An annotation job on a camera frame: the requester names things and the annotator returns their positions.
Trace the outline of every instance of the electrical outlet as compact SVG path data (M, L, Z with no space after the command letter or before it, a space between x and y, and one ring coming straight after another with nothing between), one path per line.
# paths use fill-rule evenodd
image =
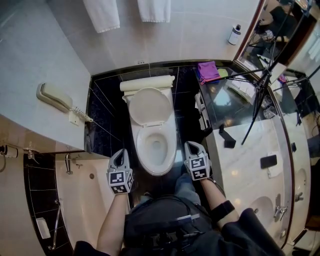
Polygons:
M136 64L136 65L142 65L142 64L146 64L147 62L144 60L144 59L140 59L140 60L136 60L135 62L134 62L134 64Z

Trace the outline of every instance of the toilet lid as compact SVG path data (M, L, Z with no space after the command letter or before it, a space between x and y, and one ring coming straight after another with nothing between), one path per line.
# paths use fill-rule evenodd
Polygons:
M172 111L167 96L156 88L140 89L129 104L131 118L141 126L166 122Z

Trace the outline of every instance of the black shirt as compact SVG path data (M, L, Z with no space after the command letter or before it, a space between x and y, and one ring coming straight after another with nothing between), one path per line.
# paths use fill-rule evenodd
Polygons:
M284 255L261 225L251 208L244 210L238 221L225 224L221 232L211 230L200 235L194 240L193 245L195 249L185 253L185 255ZM95 250L89 243L84 241L76 243L73 255L108 256L106 253ZM165 250L151 251L143 248L124 248L120 255L172 255L172 250L167 252Z

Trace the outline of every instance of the smartphone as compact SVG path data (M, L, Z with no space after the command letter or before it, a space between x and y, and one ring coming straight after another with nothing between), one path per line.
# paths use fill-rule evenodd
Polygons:
M277 165L277 155L270 155L267 157L260 158L261 169L269 168Z

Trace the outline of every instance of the telephone handset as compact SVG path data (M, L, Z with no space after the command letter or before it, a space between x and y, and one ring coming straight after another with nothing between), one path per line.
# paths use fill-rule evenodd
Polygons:
M58 110L64 113L73 111L78 116L83 118L85 121L93 121L92 118L86 115L86 113L82 112L78 107L73 107L72 98L70 98L67 94L63 93L61 89L57 88L53 84L39 84L36 90L36 97L39 100L56 107Z

